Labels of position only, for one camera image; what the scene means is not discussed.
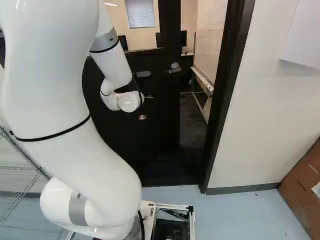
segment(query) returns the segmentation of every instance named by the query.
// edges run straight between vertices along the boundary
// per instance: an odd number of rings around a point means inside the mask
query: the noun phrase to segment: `window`
[[[154,28],[154,0],[125,0],[129,28]]]

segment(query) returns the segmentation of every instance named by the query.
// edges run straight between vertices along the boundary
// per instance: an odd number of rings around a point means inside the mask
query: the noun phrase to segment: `metal wire shelf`
[[[0,227],[39,178],[32,168],[0,167]]]
[[[19,161],[5,159],[8,148]],[[39,183],[41,176],[42,182],[43,178],[49,180],[50,176],[17,145],[9,131],[1,126],[0,150],[0,239],[70,240],[74,233],[45,219],[38,198],[24,198]]]

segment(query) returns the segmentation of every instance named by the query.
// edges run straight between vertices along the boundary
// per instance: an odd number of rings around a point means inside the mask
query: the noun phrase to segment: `white robotic arm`
[[[54,176],[41,194],[44,215],[75,232],[122,240],[140,208],[141,183],[90,118],[81,84],[89,50],[105,75],[101,97],[110,109],[132,112],[141,96],[114,93],[132,74],[102,6],[101,0],[0,0],[1,110],[19,144]]]
[[[105,76],[100,96],[105,105],[113,111],[135,111],[144,101],[138,91],[115,93],[114,90],[129,84],[133,78],[118,35],[105,9],[99,1],[99,27],[91,46],[90,55]]]

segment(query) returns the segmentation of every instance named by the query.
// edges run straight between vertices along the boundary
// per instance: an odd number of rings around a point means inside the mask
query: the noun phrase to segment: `ceiling light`
[[[112,4],[112,3],[109,3],[109,2],[105,2],[104,4],[105,4],[105,5],[109,5],[109,6],[113,6],[113,7],[118,7],[117,4]]]

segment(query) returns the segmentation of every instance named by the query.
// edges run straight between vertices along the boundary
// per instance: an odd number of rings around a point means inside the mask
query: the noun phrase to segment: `door frame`
[[[241,59],[250,28],[255,0],[228,0],[222,43],[202,160],[204,167],[200,191],[206,193],[224,129]]]

